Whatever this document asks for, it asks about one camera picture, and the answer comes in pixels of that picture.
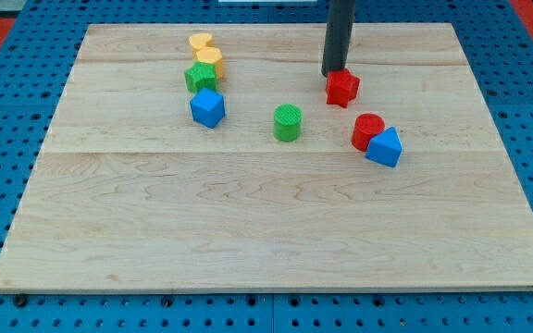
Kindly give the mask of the black cylindrical robot arm stick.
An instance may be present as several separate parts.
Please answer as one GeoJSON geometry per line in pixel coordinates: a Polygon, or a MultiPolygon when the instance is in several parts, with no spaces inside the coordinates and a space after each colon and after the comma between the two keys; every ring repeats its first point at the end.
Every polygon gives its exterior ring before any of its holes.
{"type": "Polygon", "coordinates": [[[345,69],[353,31],[356,0],[330,0],[321,74],[345,69]]]}

